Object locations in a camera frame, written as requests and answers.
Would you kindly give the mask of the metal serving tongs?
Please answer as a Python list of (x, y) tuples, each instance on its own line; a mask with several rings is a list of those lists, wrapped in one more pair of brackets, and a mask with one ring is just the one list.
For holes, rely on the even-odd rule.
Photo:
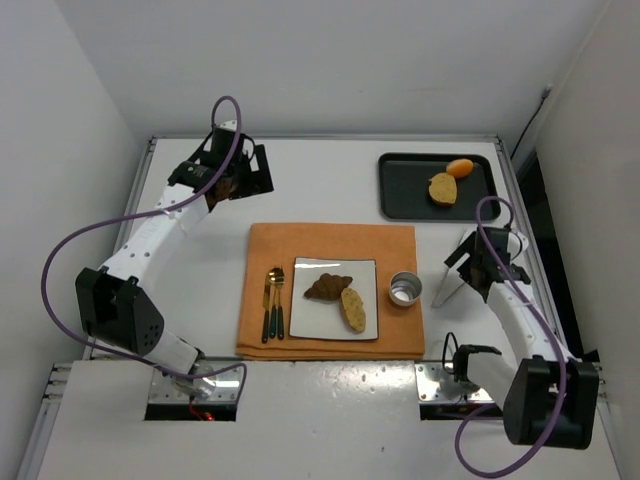
[(470, 254), (468, 251), (470, 246), (468, 245), (468, 240), (475, 234), (475, 231), (475, 228), (468, 228), (460, 237), (454, 249), (456, 254), (454, 263), (451, 266), (445, 265), (444, 274), (431, 302), (433, 309), (443, 307), (461, 288), (467, 285), (466, 281), (460, 276), (459, 269), (469, 259)]

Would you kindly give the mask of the dark brown bread piece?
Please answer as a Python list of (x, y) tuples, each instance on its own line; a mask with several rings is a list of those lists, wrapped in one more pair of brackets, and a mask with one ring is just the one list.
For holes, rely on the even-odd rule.
[(305, 292), (306, 299), (321, 301), (337, 301), (341, 298), (342, 291), (353, 282), (351, 276), (341, 276), (323, 273)]

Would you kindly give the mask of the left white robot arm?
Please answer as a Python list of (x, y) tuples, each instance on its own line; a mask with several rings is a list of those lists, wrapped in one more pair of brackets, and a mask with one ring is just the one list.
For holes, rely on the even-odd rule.
[(192, 398), (212, 392), (216, 377), (203, 353), (173, 334), (150, 292), (189, 232), (220, 202), (274, 189), (266, 150), (234, 121), (213, 127), (171, 173), (154, 214), (99, 269), (75, 281), (82, 328), (91, 338), (168, 369)]

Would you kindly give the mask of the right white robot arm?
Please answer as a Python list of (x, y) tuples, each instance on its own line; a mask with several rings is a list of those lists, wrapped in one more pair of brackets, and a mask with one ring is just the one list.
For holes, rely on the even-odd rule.
[(532, 445), (549, 428), (545, 445), (584, 450), (591, 443), (599, 375), (540, 317), (529, 276), (511, 262), (512, 251), (526, 247), (523, 236), (506, 227), (469, 229), (446, 259), (498, 318), (516, 360), (510, 365), (494, 346), (461, 344), (451, 373), (489, 394), (511, 443)]

